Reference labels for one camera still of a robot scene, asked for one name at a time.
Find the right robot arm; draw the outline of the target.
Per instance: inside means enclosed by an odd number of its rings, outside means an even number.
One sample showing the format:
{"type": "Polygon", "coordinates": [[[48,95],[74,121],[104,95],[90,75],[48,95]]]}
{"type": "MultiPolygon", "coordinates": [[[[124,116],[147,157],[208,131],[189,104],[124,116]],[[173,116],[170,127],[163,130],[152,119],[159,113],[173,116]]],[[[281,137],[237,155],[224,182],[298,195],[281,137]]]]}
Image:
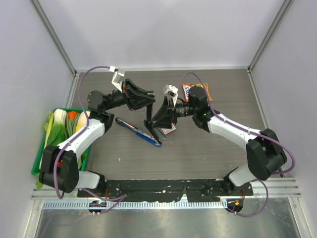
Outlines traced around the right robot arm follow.
{"type": "Polygon", "coordinates": [[[226,194],[234,196],[243,185],[256,179],[267,180],[287,162],[273,130],[253,130],[226,118],[218,111],[212,111],[202,87],[190,88],[188,101],[182,103],[177,102],[173,86],[167,85],[165,92],[171,98],[164,98],[161,108],[147,127],[155,139],[158,139],[159,129],[171,129],[179,118],[191,116],[198,128],[220,135],[246,151],[247,163],[223,178],[226,194]]]}

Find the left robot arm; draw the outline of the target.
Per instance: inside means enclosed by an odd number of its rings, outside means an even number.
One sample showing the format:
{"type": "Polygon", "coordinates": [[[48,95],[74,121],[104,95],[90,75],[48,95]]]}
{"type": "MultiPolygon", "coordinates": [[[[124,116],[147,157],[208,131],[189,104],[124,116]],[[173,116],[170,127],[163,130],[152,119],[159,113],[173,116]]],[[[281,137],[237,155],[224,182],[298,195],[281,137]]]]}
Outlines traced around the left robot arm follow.
{"type": "Polygon", "coordinates": [[[135,111],[155,102],[153,91],[136,86],[125,79],[121,89],[110,94],[92,91],[87,98],[90,115],[78,132],[60,144],[48,145],[43,152],[39,181],[57,191],[70,193],[75,189],[88,189],[95,198],[102,197],[106,190],[105,177],[96,172],[81,171],[78,168],[81,155],[112,126],[114,114],[108,110],[127,105],[135,111]]]}

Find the small staple box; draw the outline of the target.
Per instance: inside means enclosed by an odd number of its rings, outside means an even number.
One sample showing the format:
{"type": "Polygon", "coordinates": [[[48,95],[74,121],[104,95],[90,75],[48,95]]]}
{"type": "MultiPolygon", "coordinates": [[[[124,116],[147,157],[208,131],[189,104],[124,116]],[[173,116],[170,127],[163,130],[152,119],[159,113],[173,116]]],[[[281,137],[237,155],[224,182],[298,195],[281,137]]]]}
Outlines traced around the small staple box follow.
{"type": "Polygon", "coordinates": [[[167,134],[169,134],[169,133],[175,131],[175,130],[176,130],[176,127],[175,127],[174,124],[172,124],[172,125],[171,125],[171,128],[162,128],[161,130],[162,130],[162,132],[164,133],[164,135],[167,135],[167,134]]]}

